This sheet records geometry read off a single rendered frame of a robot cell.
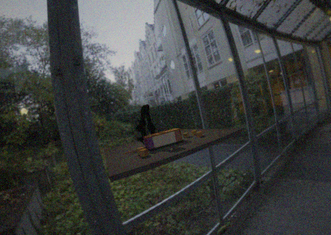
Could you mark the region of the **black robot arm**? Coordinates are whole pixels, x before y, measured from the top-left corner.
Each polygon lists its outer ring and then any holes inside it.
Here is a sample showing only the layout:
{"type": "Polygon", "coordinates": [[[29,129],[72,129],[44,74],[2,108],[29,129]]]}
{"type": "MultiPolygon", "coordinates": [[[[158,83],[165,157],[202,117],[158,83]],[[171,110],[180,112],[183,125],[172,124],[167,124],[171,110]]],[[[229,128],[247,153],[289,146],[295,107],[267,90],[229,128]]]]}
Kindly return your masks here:
{"type": "Polygon", "coordinates": [[[147,104],[143,105],[141,108],[141,120],[139,121],[139,125],[137,125],[137,127],[135,128],[136,131],[139,131],[139,132],[145,131],[145,128],[143,128],[144,126],[146,126],[145,115],[146,115],[146,118],[148,121],[148,125],[147,125],[148,130],[151,132],[151,135],[155,134],[156,128],[151,121],[150,114],[149,114],[149,105],[147,105],[147,104]]]}

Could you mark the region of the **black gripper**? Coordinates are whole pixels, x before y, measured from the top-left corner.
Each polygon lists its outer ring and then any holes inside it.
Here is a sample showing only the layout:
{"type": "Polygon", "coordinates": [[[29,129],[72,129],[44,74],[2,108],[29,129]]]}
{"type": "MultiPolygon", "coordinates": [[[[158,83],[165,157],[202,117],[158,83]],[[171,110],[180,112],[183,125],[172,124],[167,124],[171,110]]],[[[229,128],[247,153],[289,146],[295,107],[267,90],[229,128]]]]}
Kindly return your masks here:
{"type": "Polygon", "coordinates": [[[142,138],[137,138],[137,141],[140,141],[143,145],[145,145],[142,139],[143,139],[143,136],[146,136],[147,134],[145,131],[143,131],[143,132],[141,132],[141,135],[142,135],[142,138]]]}

